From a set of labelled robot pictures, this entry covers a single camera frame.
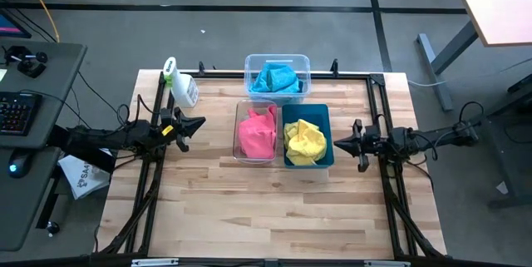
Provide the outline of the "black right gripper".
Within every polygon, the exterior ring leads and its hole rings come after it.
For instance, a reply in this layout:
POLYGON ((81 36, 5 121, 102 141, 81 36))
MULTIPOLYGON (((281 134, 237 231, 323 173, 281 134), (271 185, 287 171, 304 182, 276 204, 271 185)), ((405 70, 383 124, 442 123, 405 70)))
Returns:
POLYGON ((334 141, 333 144, 359 160, 357 169, 365 172, 369 167, 370 155, 379 155, 382 152, 382 132, 379 125, 363 126, 360 119, 353 124, 354 136, 334 141))

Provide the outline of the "yellow microfiber towel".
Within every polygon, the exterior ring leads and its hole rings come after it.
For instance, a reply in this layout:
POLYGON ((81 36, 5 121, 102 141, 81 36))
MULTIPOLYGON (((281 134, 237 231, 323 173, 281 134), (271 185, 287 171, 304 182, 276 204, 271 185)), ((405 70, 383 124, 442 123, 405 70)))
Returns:
POLYGON ((283 127, 286 157, 294 166, 315 166, 327 153, 327 138, 319 127, 298 119, 283 127))

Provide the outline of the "pink microfiber towel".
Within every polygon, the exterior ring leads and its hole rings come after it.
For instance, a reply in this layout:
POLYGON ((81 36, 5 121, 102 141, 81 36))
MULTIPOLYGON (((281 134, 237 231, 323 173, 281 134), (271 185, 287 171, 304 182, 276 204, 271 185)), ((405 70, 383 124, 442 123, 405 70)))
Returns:
POLYGON ((249 118, 239 123, 242 152, 252 159, 273 159, 277 140, 277 107, 270 105, 264 114, 248 109, 249 118))

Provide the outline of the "blue microfiber towel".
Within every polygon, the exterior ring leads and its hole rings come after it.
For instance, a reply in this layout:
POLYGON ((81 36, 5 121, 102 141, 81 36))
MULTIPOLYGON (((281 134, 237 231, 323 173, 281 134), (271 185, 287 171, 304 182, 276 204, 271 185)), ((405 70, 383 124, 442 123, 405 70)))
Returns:
POLYGON ((265 63, 250 92, 299 93, 302 90, 295 71, 287 64, 265 63))

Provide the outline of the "white spray bottle green trigger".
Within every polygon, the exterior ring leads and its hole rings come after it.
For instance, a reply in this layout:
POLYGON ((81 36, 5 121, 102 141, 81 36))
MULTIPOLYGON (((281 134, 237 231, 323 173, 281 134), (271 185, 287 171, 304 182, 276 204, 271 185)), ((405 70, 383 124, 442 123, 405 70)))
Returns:
POLYGON ((175 103, 179 107, 194 107, 199 96, 194 78, 179 71, 174 57, 169 57, 165 61, 162 72, 166 86, 170 89, 175 103))

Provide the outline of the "small clear plastic bin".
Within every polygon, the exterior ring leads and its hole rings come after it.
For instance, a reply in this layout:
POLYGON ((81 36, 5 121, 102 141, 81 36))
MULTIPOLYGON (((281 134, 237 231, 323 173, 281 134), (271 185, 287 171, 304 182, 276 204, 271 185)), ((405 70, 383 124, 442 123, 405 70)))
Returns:
MULTIPOLYGON (((241 150, 239 143, 239 123, 249 118, 248 109, 253 108, 259 114, 264 114, 267 111, 267 107, 270 105, 278 106, 273 102, 265 99, 244 99, 239 101, 236 106, 235 123, 234 123, 234 143, 233 143, 233 156, 234 158, 245 164, 267 164, 273 161, 276 157, 277 140, 275 144, 275 152, 273 159, 252 159, 248 158, 241 150)), ((278 139, 278 118, 277 118, 277 139, 278 139)))

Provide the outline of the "teal plastic bin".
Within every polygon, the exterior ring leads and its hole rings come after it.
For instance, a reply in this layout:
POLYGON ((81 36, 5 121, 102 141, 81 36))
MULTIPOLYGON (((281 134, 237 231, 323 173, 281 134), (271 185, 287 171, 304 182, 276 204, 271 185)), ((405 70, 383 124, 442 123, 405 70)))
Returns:
POLYGON ((325 169, 334 163, 333 142, 329 121, 328 107, 325 104, 288 104, 282 106, 283 127, 286 123, 292 123, 303 119, 319 127, 319 130, 327 138, 327 153, 315 166, 294 166, 286 157, 284 147, 284 163, 287 168, 300 169, 325 169))

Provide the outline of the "white printed paper bag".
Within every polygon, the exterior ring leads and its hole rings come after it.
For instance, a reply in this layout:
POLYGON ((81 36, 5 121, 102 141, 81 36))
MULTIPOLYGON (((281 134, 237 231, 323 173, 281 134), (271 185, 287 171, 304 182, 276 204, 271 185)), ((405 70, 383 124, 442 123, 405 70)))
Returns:
POLYGON ((95 190, 107 187, 111 175, 75 156, 65 156, 58 161, 68 181, 75 200, 89 195, 95 190))

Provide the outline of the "grey desk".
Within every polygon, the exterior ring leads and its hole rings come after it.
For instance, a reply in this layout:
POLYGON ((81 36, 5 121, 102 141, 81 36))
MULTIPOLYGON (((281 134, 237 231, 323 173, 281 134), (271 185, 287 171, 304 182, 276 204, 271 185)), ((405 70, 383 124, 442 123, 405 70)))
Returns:
POLYGON ((41 204, 44 191, 61 151, 47 146, 87 47, 73 43, 3 41, 2 45, 24 46, 32 52, 45 52, 47 68, 30 78, 9 67, 0 81, 0 91, 35 91, 43 95, 41 107, 27 136, 0 136, 0 251, 18 251, 41 204), (9 160, 16 148, 33 150, 31 168, 22 178, 8 174, 9 160))

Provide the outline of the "black side desk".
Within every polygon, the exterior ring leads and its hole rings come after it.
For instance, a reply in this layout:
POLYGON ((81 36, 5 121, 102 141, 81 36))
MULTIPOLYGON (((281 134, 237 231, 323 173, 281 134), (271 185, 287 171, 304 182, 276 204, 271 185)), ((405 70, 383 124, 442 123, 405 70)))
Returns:
POLYGON ((485 130, 507 189, 489 207, 532 205, 532 73, 510 86, 490 107, 485 130))

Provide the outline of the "black backlit keyboard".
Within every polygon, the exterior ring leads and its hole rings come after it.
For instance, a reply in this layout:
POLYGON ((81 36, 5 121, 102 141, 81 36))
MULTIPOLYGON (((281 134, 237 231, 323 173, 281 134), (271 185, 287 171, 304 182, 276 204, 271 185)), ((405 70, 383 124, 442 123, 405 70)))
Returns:
POLYGON ((42 102, 42 95, 0 91, 0 135, 27 136, 42 102))

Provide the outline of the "black computer mouse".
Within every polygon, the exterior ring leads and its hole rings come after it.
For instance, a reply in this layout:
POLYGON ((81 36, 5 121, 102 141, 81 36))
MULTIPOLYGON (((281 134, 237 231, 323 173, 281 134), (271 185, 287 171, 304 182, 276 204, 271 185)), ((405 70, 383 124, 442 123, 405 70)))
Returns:
POLYGON ((31 169, 32 151, 15 150, 8 162, 8 174, 12 178, 22 178, 31 169))

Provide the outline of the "white top table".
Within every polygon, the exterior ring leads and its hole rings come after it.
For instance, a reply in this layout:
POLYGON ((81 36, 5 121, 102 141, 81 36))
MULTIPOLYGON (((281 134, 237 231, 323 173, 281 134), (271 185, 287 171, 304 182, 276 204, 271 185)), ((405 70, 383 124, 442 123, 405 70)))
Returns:
POLYGON ((453 105, 447 86, 439 78, 474 41, 481 40, 486 47, 532 46, 532 0, 462 0, 469 22, 435 53, 426 34, 420 33, 416 43, 420 48, 429 85, 443 111, 453 105))

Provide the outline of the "silver metal bracket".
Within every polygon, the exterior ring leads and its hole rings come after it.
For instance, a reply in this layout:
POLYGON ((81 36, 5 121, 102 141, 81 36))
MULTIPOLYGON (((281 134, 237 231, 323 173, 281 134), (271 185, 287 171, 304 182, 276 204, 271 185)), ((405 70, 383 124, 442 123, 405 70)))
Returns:
POLYGON ((131 267, 174 267, 179 265, 178 258, 147 258, 131 261, 131 267))
POLYGON ((411 267, 411 263, 396 260, 365 260, 363 267, 411 267))

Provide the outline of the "black desk clamp mount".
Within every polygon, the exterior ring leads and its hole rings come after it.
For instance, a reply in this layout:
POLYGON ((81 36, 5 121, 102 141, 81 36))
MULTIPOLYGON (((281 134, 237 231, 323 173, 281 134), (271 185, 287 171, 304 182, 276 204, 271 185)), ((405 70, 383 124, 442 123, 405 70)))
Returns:
POLYGON ((32 53, 27 47, 12 46, 4 50, 5 64, 17 64, 17 70, 27 77, 37 78, 47 68, 48 55, 45 52, 32 53))

